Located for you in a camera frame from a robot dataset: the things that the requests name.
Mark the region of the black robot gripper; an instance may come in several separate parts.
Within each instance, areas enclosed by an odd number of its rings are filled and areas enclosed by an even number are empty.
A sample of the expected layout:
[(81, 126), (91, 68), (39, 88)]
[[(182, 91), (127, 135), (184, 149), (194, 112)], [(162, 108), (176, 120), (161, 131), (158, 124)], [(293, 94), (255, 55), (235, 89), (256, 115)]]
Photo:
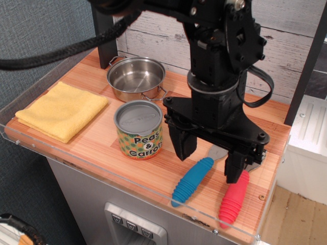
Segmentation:
[(246, 116), (236, 92), (193, 91), (191, 98), (169, 96), (163, 105), (171, 142), (181, 161), (195, 151), (201, 138), (228, 150), (224, 175), (227, 184), (235, 184), (246, 164), (264, 160), (270, 137)]

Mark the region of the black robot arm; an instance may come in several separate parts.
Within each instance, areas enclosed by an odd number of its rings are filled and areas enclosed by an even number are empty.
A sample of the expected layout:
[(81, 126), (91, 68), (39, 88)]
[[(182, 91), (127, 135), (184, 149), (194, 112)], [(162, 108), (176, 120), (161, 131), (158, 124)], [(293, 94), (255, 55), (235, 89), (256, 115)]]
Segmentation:
[(236, 183), (245, 164), (261, 163), (269, 136), (247, 118), (243, 107), (248, 73), (272, 79), (255, 67), (266, 40), (251, 14), (251, 1), (92, 1), (101, 13), (127, 16), (152, 11), (183, 24), (190, 45), (191, 97), (163, 101), (176, 155), (184, 160), (201, 138), (228, 150), (224, 174)]

